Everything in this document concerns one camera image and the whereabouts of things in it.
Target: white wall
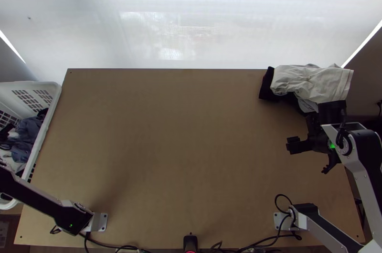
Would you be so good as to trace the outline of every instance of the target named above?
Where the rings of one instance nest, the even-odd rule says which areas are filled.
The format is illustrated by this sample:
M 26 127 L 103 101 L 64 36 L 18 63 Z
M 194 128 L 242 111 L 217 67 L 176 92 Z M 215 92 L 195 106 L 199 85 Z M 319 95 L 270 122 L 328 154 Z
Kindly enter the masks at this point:
M 0 82 L 36 81 L 18 55 L 0 38 Z
M 382 28 L 349 61 L 354 76 L 347 98 L 348 114 L 377 116 L 382 99 Z

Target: dark fabric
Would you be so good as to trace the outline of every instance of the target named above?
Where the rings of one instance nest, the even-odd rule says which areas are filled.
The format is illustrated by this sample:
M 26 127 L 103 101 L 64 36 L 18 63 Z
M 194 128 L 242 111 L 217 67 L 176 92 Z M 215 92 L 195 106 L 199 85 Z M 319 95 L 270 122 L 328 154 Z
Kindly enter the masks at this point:
M 45 115 L 40 115 L 21 120 L 16 127 L 16 133 L 18 133 L 19 136 L 17 138 L 8 138 L 9 141 L 14 142 L 11 153 L 12 159 L 15 162 L 28 161 L 44 119 Z
M 290 92 L 283 96 L 273 94 L 271 90 L 271 83 L 272 83 L 274 72 L 275 72 L 275 69 L 273 67 L 268 67 L 260 87 L 259 99 L 270 101 L 270 102 L 284 101 L 288 105 L 291 105 L 292 107 L 294 107 L 299 114 L 306 116 L 307 113 L 304 113 L 301 110 L 300 106 L 298 105 L 298 99 L 294 93 Z
M 274 72 L 275 72 L 275 69 L 273 67 L 268 67 L 268 70 L 266 71 L 266 74 L 263 77 L 263 83 L 261 84 L 261 87 L 260 87 L 259 99 L 271 101 L 271 102 L 280 101 L 281 96 L 273 94 L 271 90 L 271 83 L 272 83 Z

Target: metal bracket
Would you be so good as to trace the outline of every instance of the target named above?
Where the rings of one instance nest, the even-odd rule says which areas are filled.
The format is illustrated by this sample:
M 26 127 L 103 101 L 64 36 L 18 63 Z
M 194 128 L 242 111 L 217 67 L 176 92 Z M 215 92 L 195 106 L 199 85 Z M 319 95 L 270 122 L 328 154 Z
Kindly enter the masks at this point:
M 289 210 L 291 213 L 291 216 L 287 217 L 283 224 L 281 225 L 281 230 L 284 231 L 300 231 L 298 227 L 292 226 L 293 222 L 293 211 Z M 282 212 L 274 212 L 273 213 L 273 222 L 275 223 L 275 229 L 278 230 L 281 221 L 287 216 L 288 214 L 282 213 Z
M 82 232 L 103 232 L 106 230 L 107 225 L 107 213 L 94 213 L 89 224 L 82 229 Z

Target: white curtain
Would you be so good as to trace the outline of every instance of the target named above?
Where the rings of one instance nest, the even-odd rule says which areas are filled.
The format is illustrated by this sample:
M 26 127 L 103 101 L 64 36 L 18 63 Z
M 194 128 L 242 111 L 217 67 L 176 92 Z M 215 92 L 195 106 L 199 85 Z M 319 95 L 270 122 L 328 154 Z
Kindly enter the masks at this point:
M 343 64 L 382 0 L 0 0 L 0 29 L 37 77 L 67 68 Z

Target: black cloth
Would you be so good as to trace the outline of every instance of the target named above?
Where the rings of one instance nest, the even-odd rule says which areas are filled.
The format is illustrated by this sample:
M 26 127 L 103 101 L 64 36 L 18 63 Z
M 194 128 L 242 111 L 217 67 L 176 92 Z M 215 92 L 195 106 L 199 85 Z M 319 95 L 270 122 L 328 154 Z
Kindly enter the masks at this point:
M 272 90 L 271 90 L 271 83 L 273 79 L 273 74 L 275 73 L 275 69 L 273 67 L 268 67 L 266 74 L 263 77 L 263 82 L 260 87 L 260 92 L 259 92 L 259 99 L 270 101 L 277 103 L 279 101 L 283 101 L 287 103 L 288 105 L 291 105 L 292 107 L 295 108 L 295 110 L 301 114 L 302 116 L 307 116 L 308 113 L 304 113 L 299 104 L 298 104 L 298 99 L 296 95 L 292 92 L 289 92 L 286 95 L 279 96 L 275 95 Z

